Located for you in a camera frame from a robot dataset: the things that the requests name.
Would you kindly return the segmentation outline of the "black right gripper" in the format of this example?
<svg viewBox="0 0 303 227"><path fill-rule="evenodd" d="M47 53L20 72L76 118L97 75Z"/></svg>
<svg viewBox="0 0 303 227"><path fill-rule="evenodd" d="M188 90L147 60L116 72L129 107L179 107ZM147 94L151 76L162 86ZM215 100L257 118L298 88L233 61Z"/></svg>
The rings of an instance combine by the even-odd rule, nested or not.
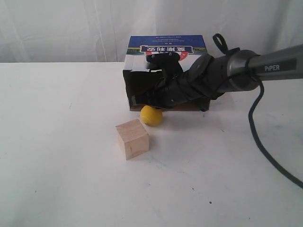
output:
<svg viewBox="0 0 303 227"><path fill-rule="evenodd" d="M129 74L129 107L142 109L209 109L210 101L222 95L222 78L200 75L193 81L186 73L164 76L161 73Z"/></svg>

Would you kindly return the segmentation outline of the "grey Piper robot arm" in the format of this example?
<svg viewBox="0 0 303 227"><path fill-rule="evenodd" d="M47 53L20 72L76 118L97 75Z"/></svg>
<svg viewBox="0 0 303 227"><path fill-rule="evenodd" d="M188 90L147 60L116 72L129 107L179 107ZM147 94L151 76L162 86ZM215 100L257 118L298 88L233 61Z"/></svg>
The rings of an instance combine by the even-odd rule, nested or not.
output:
<svg viewBox="0 0 303 227"><path fill-rule="evenodd" d="M302 79L302 45L266 55L234 48L224 56L214 58L205 53L184 71L175 52L152 54L146 57L152 66L134 75L148 82L137 84L140 91L128 94L130 107L149 105L171 109L177 105L205 98L215 100L228 92L254 90L258 81Z"/></svg>

